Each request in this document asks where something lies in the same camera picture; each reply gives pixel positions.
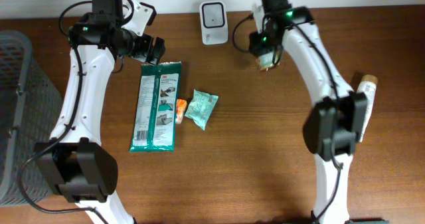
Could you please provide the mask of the green lid glass jar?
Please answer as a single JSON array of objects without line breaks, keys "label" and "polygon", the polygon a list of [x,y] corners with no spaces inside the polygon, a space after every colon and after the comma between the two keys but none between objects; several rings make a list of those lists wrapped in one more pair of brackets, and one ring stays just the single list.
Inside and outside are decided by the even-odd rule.
[{"label": "green lid glass jar", "polygon": [[280,55],[277,50],[262,54],[256,58],[256,66],[260,71],[275,68],[280,63]]}]

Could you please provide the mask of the orange small packet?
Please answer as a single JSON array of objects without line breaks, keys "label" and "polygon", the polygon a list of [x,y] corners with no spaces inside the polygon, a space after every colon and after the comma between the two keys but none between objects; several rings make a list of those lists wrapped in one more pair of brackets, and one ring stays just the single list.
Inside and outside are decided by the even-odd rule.
[{"label": "orange small packet", "polygon": [[185,116],[185,111],[187,109],[187,101],[183,99],[178,99],[176,104],[176,119],[175,123],[180,124],[183,121]]}]

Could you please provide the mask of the teal snack packet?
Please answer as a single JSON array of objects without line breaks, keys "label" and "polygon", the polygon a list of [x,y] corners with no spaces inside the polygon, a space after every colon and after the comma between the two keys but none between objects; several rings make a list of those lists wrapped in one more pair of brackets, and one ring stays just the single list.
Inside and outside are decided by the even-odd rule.
[{"label": "teal snack packet", "polygon": [[217,101],[217,95],[194,90],[193,99],[187,107],[185,117],[192,119],[198,127],[205,130]]}]

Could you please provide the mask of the green white 3M package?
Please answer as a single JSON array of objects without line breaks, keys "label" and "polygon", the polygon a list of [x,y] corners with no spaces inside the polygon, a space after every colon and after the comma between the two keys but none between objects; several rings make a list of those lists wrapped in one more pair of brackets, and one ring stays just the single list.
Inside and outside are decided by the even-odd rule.
[{"label": "green white 3M package", "polygon": [[181,69],[181,62],[141,68],[131,153],[172,152],[175,149]]}]

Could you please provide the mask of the white tube with gold cap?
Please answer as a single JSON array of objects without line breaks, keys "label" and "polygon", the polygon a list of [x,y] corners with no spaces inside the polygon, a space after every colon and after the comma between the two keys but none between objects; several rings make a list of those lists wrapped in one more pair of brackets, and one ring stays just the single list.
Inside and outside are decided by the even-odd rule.
[{"label": "white tube with gold cap", "polygon": [[365,130],[367,128],[367,125],[369,123],[369,119],[372,114],[373,110],[373,104],[375,100],[375,94],[377,90],[377,84],[378,84],[378,78],[371,74],[366,74],[362,77],[358,88],[357,93],[363,93],[367,98],[367,105],[365,110],[365,118],[363,122],[363,129],[361,131],[360,139],[359,141],[363,141],[363,137],[365,135]]}]

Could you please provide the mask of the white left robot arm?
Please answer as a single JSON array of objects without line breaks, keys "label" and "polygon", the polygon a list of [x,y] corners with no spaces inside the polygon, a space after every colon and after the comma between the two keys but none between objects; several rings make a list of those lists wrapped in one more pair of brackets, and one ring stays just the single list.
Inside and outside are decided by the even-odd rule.
[{"label": "white left robot arm", "polygon": [[34,161],[55,195],[75,203],[75,212],[94,223],[135,223],[116,192],[117,161],[103,147],[102,108],[117,58],[157,64],[163,39],[144,30],[155,18],[152,8],[137,6],[125,16],[89,13],[68,32],[70,76],[58,122],[46,143],[35,146]]}]

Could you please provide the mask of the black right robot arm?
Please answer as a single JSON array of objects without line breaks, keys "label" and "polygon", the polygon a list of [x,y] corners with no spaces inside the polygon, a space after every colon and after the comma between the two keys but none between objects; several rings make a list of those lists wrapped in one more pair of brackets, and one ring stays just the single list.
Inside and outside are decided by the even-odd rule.
[{"label": "black right robot arm", "polygon": [[361,139],[368,100],[341,76],[326,51],[307,7],[255,7],[249,51],[261,70],[278,66],[284,53],[295,62],[307,87],[311,112],[302,133],[313,155],[316,200],[312,223],[350,223],[348,179]]}]

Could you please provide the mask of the white barcode scanner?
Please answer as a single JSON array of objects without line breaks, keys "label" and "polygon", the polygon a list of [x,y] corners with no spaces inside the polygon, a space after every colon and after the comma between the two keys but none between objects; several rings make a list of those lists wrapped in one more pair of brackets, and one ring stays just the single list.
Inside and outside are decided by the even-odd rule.
[{"label": "white barcode scanner", "polygon": [[228,41],[226,5],[222,1],[202,2],[199,15],[204,45],[220,45]]}]

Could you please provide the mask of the grey plastic mesh basket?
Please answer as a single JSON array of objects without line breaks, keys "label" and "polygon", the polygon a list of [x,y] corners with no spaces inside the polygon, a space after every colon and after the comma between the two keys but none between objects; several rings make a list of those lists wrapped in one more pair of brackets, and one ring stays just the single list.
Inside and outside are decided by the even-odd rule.
[{"label": "grey plastic mesh basket", "polygon": [[62,97],[33,57],[30,39],[1,31],[1,206],[26,205],[17,185],[21,166],[47,142]]}]

